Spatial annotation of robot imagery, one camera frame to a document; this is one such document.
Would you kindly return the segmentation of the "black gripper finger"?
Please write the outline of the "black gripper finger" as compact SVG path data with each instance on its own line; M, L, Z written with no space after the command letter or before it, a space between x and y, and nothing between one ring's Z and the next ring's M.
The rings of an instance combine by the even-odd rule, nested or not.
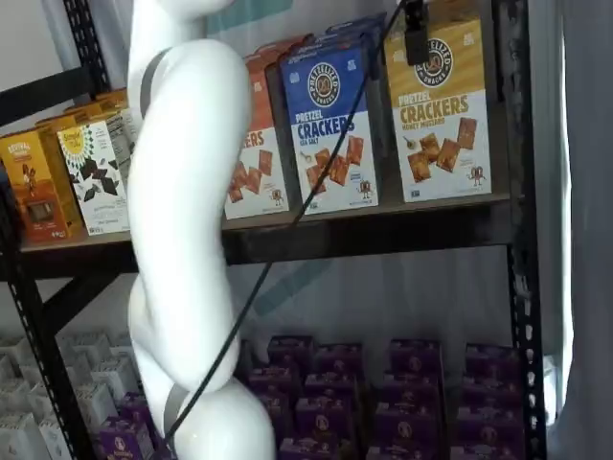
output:
M429 60L428 51L428 9L423 0L401 0L404 18L404 44L407 63L411 66L424 64Z

